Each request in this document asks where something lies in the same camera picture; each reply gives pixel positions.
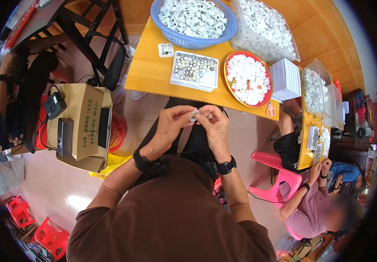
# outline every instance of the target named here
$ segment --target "red bucket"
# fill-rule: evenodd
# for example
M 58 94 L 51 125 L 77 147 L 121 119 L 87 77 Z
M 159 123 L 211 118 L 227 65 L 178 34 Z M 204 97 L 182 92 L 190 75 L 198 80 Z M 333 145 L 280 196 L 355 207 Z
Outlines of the red bucket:
M 127 135 L 126 119 L 116 113 L 111 115 L 111 131 L 110 143 L 108 144 L 108 152 L 114 152 L 121 147 L 123 140 Z

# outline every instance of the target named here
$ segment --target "scissors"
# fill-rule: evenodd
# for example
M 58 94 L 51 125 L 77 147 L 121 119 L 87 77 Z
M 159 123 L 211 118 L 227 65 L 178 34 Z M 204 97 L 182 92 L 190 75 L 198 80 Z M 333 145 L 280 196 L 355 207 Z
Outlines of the scissors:
M 270 102 L 267 104 L 267 110 L 265 111 L 265 114 L 268 117 L 274 117 L 275 116 L 275 109 L 273 108 L 273 106 L 271 105 Z

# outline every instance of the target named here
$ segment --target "floral pattern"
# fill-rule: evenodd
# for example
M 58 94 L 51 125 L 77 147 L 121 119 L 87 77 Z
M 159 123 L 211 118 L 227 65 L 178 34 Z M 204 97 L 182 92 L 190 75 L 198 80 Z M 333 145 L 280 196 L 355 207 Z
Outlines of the floral pattern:
M 23 138 L 23 137 L 24 137 L 24 134 L 20 134 L 20 135 L 19 135 L 19 139 L 18 139 L 18 138 L 13 139 L 13 138 L 12 138 L 12 134 L 9 134 L 8 141 L 9 141 L 10 143 L 13 143 L 14 146 L 17 146 L 17 145 L 21 144 L 21 142 L 22 142 L 22 138 Z

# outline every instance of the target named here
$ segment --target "blue shirt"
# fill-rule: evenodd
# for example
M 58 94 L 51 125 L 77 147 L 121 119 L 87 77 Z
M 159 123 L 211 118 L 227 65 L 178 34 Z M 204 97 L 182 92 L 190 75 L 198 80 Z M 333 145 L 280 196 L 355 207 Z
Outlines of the blue shirt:
M 337 180 L 338 175 L 343 174 L 343 182 L 354 182 L 360 175 L 360 169 L 356 165 L 340 161 L 333 162 L 330 170 L 333 180 Z

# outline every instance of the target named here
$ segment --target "yellow plastic bag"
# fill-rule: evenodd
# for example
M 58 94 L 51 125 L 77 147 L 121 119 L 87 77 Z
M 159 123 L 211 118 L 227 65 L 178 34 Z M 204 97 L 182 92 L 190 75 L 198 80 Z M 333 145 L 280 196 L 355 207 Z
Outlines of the yellow plastic bag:
M 123 165 L 127 160 L 131 159 L 133 155 L 130 156 L 117 156 L 112 153 L 108 153 L 107 157 L 107 167 L 99 173 L 89 172 L 90 176 L 96 176 L 105 180 L 107 176 L 120 165 Z

